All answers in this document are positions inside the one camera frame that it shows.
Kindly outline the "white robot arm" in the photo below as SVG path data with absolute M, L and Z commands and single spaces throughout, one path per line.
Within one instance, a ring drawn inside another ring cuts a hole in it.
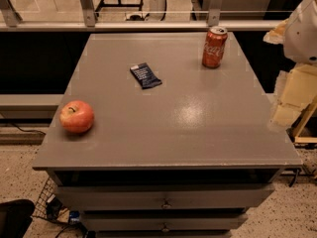
M 282 44 L 284 55 L 295 62 L 275 81 L 268 126 L 279 131 L 289 128 L 317 96 L 317 0 L 302 0 L 264 41 Z

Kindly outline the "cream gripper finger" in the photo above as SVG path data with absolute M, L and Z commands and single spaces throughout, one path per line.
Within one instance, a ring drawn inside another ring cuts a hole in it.
M 279 132 L 290 128 L 317 96 L 317 66 L 297 63 L 276 78 L 268 128 Z
M 284 43 L 284 32 L 288 20 L 280 22 L 274 29 L 264 35 L 264 42 L 273 45 L 282 45 Z

